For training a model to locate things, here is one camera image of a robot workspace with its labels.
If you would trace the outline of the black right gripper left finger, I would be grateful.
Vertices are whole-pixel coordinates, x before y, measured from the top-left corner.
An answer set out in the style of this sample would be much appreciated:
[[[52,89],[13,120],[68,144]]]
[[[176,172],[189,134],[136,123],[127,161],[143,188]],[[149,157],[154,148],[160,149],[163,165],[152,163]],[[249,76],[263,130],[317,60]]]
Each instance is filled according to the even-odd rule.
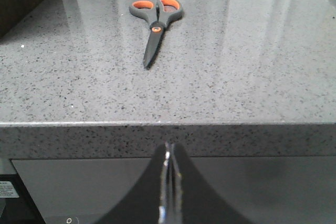
[[[170,144],[162,144],[125,197],[96,223],[166,223],[169,180]]]

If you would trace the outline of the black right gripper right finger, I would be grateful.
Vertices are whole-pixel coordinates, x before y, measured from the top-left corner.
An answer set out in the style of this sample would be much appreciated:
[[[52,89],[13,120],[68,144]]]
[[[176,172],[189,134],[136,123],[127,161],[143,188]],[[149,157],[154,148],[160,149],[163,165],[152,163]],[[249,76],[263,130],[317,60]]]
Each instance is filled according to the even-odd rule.
[[[182,144],[171,149],[175,212],[181,223],[251,223],[206,181]]]

